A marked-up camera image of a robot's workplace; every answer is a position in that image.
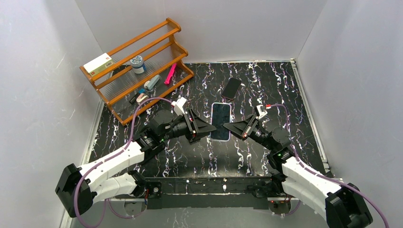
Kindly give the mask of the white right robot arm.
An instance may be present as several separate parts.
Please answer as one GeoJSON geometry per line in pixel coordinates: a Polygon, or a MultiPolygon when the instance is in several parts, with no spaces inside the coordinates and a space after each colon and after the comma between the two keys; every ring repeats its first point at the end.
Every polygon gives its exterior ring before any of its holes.
{"type": "Polygon", "coordinates": [[[269,164],[278,171],[271,178],[274,191],[296,197],[318,213],[330,228],[365,228],[373,222],[355,185],[321,178],[320,172],[297,160],[286,129],[277,127],[269,132],[255,115],[225,123],[223,127],[239,139],[251,138],[269,149],[269,164]]]}

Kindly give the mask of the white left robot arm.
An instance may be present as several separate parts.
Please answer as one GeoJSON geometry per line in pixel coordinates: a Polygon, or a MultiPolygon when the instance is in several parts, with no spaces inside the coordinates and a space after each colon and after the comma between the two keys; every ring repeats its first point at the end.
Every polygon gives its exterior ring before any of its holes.
{"type": "Polygon", "coordinates": [[[137,171],[115,174],[134,165],[144,164],[166,148],[166,141],[185,136],[190,143],[199,141],[216,127],[196,115],[192,109],[174,117],[167,110],[157,114],[129,141],[114,152],[77,167],[66,166],[55,189],[71,218],[82,215],[98,201],[117,195],[140,196],[146,186],[137,171]]]}

